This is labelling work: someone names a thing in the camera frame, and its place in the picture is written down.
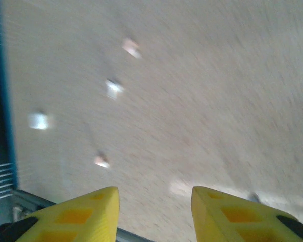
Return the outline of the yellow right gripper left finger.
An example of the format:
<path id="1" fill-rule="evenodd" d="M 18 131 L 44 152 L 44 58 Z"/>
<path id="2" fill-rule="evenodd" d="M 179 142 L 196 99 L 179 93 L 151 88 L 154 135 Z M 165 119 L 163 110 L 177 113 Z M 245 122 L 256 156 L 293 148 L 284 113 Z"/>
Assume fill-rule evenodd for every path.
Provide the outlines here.
<path id="1" fill-rule="evenodd" d="M 119 190 L 105 187 L 0 225 L 0 241 L 116 241 Z"/>

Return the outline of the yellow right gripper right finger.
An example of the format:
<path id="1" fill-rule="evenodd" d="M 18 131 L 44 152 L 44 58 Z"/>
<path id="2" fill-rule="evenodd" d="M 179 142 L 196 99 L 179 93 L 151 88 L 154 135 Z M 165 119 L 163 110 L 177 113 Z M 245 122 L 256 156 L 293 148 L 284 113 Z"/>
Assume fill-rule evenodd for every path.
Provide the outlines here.
<path id="1" fill-rule="evenodd" d="M 191 212 L 197 241 L 303 241 L 291 214 L 207 187 L 192 188 Z"/>

